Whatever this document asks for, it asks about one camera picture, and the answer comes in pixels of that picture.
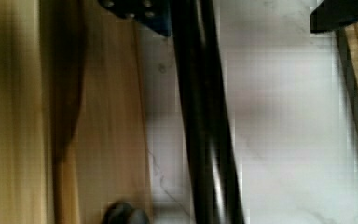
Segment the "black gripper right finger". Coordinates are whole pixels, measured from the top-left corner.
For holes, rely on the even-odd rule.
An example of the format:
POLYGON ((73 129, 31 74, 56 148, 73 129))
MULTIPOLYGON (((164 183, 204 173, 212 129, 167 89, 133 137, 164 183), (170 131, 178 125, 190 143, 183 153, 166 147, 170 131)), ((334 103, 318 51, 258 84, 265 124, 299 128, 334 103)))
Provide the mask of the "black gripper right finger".
POLYGON ((310 14, 310 32, 331 32, 358 22, 358 0, 323 0, 310 14))

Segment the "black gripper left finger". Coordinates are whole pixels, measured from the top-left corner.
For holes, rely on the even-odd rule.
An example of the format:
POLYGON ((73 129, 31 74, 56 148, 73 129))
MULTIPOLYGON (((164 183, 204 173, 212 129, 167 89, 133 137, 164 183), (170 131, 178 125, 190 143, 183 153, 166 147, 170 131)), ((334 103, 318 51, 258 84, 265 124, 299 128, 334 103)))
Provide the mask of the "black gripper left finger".
POLYGON ((169 0, 97 0, 121 19, 133 19, 164 37, 172 34, 169 0))

